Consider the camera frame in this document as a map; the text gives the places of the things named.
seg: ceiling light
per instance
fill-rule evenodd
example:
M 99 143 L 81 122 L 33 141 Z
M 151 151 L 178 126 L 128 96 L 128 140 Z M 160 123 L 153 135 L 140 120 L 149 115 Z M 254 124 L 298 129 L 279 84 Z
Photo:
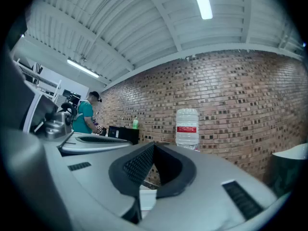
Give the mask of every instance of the ceiling light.
M 99 77 L 98 74 L 92 72 L 91 70 L 88 70 L 87 68 L 85 68 L 85 67 L 79 65 L 78 63 L 73 62 L 71 59 L 67 59 L 67 63 L 68 63 L 68 64 L 71 64 L 72 66 L 74 66 L 74 67 L 76 67 L 76 68 L 78 68 L 78 69 L 80 69 L 80 70 L 82 70 L 82 71 L 84 71 L 84 72 L 86 72 L 86 73 L 88 73 L 89 75 L 92 75 L 92 76 L 94 76 L 94 77 L 96 77 L 96 78 Z
M 197 0 L 202 19 L 212 19 L 213 14 L 209 0 Z

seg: man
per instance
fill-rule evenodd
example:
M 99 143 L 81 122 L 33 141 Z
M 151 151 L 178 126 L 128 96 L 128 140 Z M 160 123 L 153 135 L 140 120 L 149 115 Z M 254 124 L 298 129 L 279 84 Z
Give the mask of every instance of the man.
M 92 91 L 85 100 L 82 100 L 77 107 L 77 118 L 73 122 L 73 130 L 79 133 L 94 133 L 100 134 L 92 121 L 93 108 L 92 104 L 98 102 L 100 96 L 98 92 Z

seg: brick wall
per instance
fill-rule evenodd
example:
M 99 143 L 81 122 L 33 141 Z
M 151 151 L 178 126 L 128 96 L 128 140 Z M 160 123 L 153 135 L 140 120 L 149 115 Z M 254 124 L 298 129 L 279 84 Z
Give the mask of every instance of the brick wall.
M 103 92 L 94 109 L 105 127 L 131 128 L 137 117 L 140 142 L 174 143 L 176 111 L 195 108 L 201 153 L 217 154 L 262 179 L 272 152 L 305 142 L 307 94 L 308 75 L 298 60 L 216 51 L 133 76 Z

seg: bottle label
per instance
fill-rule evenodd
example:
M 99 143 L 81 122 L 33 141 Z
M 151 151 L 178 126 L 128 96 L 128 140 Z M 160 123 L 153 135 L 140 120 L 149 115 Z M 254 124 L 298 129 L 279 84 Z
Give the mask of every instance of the bottle label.
M 180 122 L 177 124 L 177 132 L 179 133 L 196 133 L 197 123 L 196 122 Z

